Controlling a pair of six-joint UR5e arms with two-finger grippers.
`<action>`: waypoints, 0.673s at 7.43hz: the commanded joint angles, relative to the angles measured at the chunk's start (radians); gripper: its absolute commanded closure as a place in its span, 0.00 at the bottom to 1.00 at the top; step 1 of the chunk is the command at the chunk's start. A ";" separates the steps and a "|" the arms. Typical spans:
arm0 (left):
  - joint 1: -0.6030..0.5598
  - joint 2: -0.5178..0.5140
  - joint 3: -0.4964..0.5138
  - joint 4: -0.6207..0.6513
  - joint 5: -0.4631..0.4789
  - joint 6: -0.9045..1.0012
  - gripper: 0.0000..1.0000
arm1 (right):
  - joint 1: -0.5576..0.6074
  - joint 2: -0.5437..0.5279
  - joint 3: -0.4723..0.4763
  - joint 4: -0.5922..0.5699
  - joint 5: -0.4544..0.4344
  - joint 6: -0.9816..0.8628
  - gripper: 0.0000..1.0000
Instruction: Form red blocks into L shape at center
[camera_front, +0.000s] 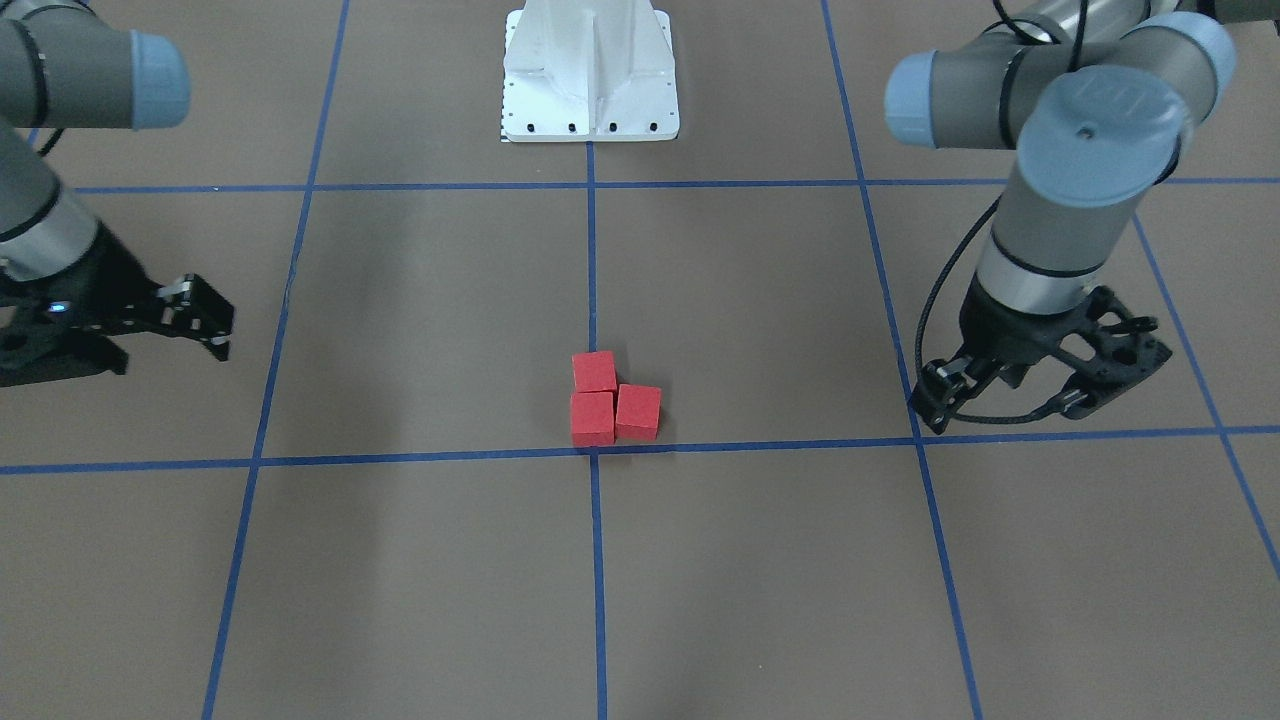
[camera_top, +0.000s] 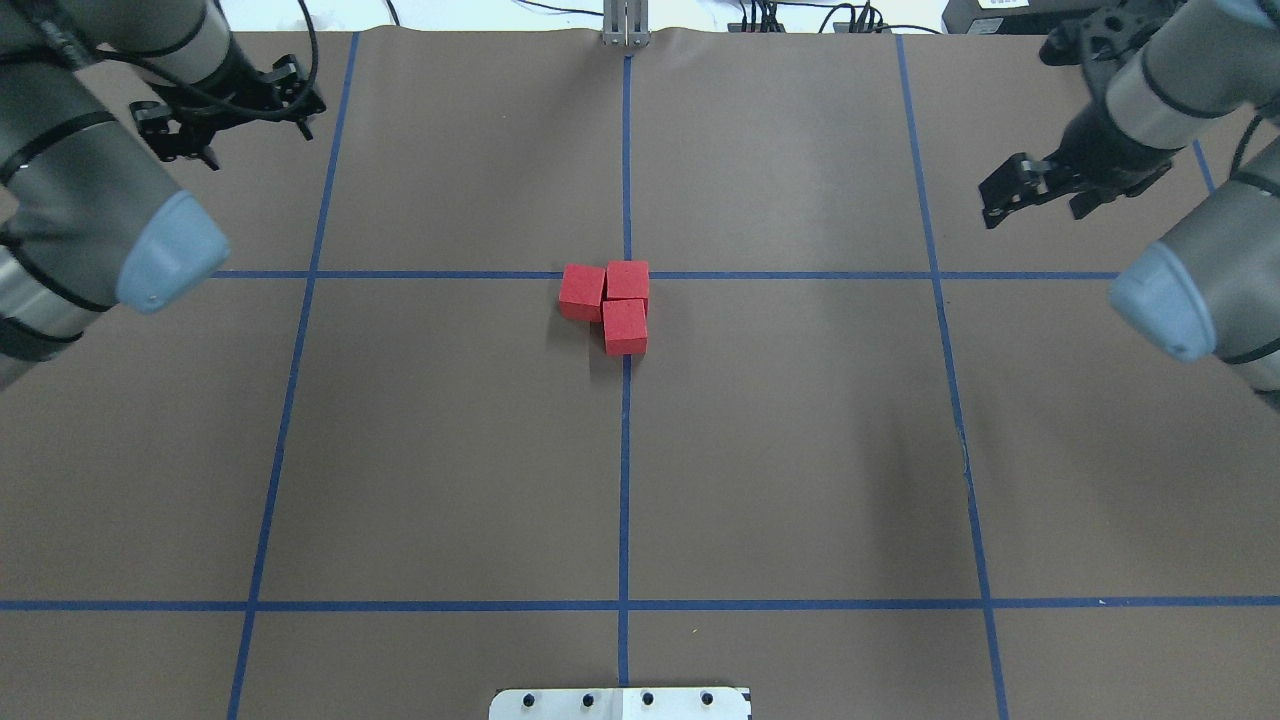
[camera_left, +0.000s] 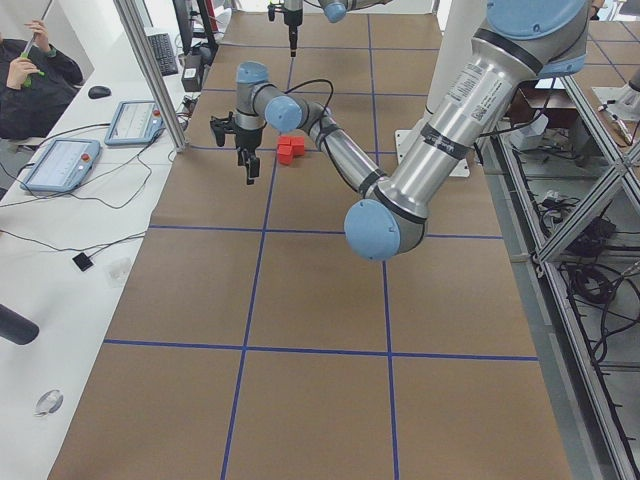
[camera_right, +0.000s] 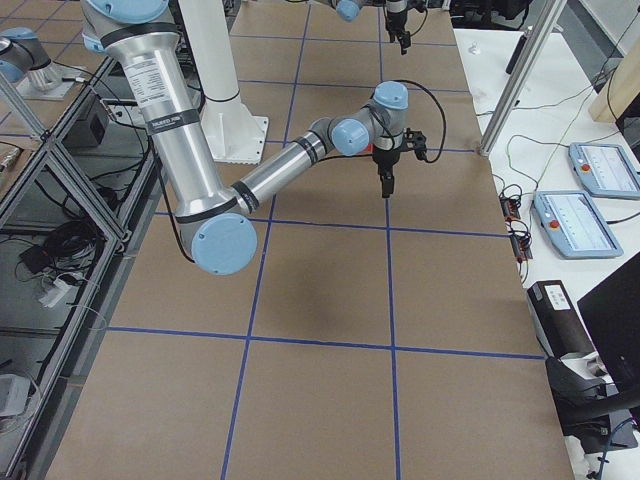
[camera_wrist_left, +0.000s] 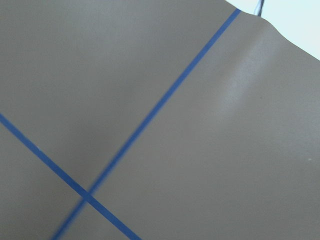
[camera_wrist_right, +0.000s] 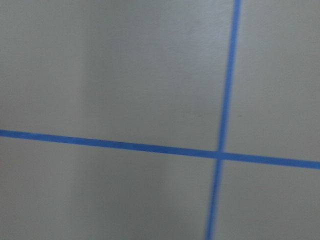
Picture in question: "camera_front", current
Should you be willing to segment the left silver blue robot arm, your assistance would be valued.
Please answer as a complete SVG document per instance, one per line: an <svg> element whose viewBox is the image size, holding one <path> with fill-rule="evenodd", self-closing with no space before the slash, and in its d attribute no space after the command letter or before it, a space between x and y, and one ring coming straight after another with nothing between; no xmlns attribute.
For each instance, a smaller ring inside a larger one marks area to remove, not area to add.
<svg viewBox="0 0 1280 720"><path fill-rule="evenodd" d="M956 51L893 68L884 122L899 142L1015 154L1004 192L960 242L983 242L960 348L922 356L941 281L916 323L910 405L933 433L1082 419L1171 357L1157 322L1097 277L1222 102L1235 19L1215 1L1038 1L1000 10Z"/></svg>

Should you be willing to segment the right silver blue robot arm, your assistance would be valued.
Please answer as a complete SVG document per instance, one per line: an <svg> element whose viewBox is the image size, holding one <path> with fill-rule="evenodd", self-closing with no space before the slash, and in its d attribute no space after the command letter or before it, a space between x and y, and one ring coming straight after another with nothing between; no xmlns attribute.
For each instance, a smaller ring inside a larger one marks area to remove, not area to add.
<svg viewBox="0 0 1280 720"><path fill-rule="evenodd" d="M183 53L84 1L3 4L3 384L122 375L116 338L159 334L230 355L234 306L205 278L145 266L52 169L69 129L170 129L189 113Z"/></svg>

